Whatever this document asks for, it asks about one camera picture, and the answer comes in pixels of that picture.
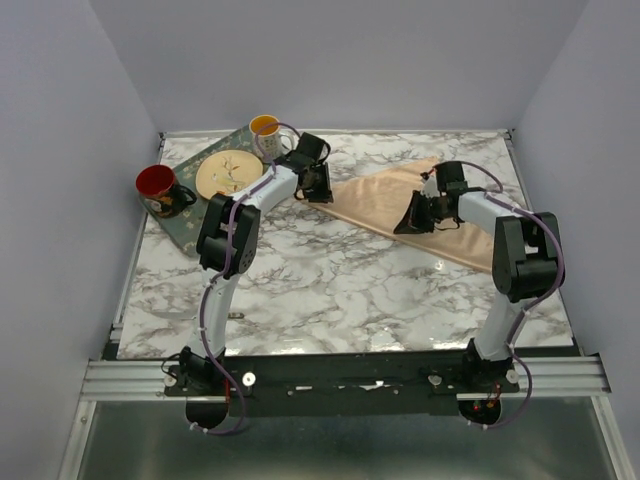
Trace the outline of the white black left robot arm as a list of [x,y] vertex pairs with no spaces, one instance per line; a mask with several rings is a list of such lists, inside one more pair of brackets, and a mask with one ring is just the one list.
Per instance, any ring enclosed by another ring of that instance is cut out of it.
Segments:
[[326,160],[329,144],[302,133],[292,151],[265,157],[266,172],[233,194],[215,194],[208,202],[196,252],[207,275],[196,317],[195,340],[165,372],[167,396],[213,395],[233,384],[224,369],[226,324],[235,289],[257,253],[262,216],[301,192],[307,200],[331,203]]

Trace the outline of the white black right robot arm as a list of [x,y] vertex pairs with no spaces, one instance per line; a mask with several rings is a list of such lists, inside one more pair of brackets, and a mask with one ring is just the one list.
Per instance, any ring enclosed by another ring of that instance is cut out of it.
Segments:
[[445,161],[423,172],[422,187],[412,193],[394,232],[433,233],[451,220],[457,226],[470,223],[492,236],[496,296],[459,370],[465,388],[480,392],[507,379],[526,318],[562,285],[565,262],[554,214],[533,213],[499,199],[499,180],[494,181],[495,191],[469,186],[465,165]]

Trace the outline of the peach cloth napkin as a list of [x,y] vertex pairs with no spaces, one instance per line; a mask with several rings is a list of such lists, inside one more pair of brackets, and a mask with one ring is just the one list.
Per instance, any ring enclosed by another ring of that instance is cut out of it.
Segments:
[[412,193],[422,187],[421,174],[438,162],[427,157],[378,173],[352,178],[331,186],[334,201],[310,206],[346,221],[426,251],[462,266],[489,273],[493,238],[469,223],[443,221],[433,233],[395,235],[393,229],[406,212]]

